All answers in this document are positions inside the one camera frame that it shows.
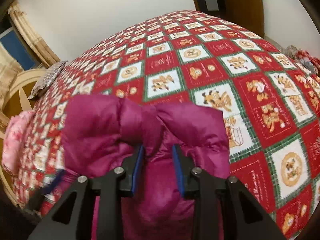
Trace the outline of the magenta quilted down jacket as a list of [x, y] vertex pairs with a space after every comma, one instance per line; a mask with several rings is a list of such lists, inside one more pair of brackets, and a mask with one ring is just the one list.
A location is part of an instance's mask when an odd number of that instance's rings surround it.
[[192, 102], [140, 106], [103, 94], [76, 95], [61, 131], [66, 173], [60, 191], [80, 175], [103, 176], [138, 145], [144, 165], [133, 198], [122, 200], [125, 239], [189, 239], [194, 203], [178, 192], [172, 146], [215, 177], [230, 174], [229, 142], [221, 111]]

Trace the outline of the clothes pile on floor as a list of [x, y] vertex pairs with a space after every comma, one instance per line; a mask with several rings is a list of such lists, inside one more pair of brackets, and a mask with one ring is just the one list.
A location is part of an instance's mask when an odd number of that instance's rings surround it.
[[311, 56], [308, 51], [289, 45], [284, 49], [284, 54], [319, 76], [320, 59]]

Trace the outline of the pink floral blanket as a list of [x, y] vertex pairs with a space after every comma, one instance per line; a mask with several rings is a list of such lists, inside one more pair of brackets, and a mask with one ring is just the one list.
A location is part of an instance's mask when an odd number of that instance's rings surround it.
[[27, 128], [35, 112], [22, 111], [19, 115], [12, 116], [5, 131], [1, 165], [11, 176], [18, 174], [19, 159]]

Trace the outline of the beige wooden headboard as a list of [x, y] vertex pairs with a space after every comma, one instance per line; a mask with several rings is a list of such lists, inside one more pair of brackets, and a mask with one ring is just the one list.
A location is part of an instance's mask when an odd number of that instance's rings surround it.
[[[18, 109], [17, 113], [31, 110], [32, 105], [28, 99], [29, 95], [23, 88], [25, 86], [29, 86], [30, 84], [34, 84], [45, 73], [46, 69], [44, 68], [36, 68], [20, 72], [9, 88], [9, 92], [4, 99], [2, 109], [5, 109], [6, 105], [12, 100], [12, 98], [14, 98], [14, 103], [10, 103], [12, 106], [11, 109]], [[3, 167], [1, 167], [1, 181], [5, 194], [10, 199], [12, 204], [17, 207], [18, 202], [12, 190], [12, 176], [8, 174], [8, 172], [4, 171]]]

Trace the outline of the striped grey pillow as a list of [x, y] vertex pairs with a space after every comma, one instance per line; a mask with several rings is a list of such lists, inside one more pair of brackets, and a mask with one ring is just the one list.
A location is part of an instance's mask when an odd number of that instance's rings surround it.
[[68, 61], [60, 61], [49, 67], [45, 74], [35, 83], [31, 94], [28, 96], [29, 100], [41, 97], [52, 85], [57, 76], [61, 73]]

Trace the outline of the red patterned bed quilt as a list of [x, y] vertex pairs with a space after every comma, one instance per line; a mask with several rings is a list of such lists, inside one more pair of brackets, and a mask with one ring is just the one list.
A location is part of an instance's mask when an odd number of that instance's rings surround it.
[[285, 238], [306, 226], [319, 202], [319, 77], [260, 36], [198, 11], [175, 11], [74, 59], [35, 105], [12, 185], [20, 206], [59, 170], [66, 173], [67, 103], [92, 94], [221, 111], [229, 176], [247, 187]]

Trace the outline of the window with blue pane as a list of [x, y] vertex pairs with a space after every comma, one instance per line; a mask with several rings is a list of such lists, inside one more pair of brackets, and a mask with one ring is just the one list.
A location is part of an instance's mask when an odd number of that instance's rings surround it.
[[24, 70], [36, 68], [39, 63], [27, 52], [13, 27], [1, 33], [1, 43]]

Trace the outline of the beige patterned curtain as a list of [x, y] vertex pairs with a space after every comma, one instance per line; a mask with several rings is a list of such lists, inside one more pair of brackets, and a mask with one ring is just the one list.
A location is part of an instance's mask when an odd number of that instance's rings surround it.
[[30, 24], [25, 12], [20, 8], [18, 0], [14, 0], [10, 5], [8, 14], [26, 44], [45, 67], [49, 68], [53, 64], [60, 62], [60, 58], [51, 50], [40, 34], [38, 34]]

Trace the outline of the brown wooden door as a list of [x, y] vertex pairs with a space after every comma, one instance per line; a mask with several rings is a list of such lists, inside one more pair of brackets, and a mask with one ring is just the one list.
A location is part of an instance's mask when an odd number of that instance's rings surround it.
[[227, 20], [263, 37], [263, 0], [225, 0]]

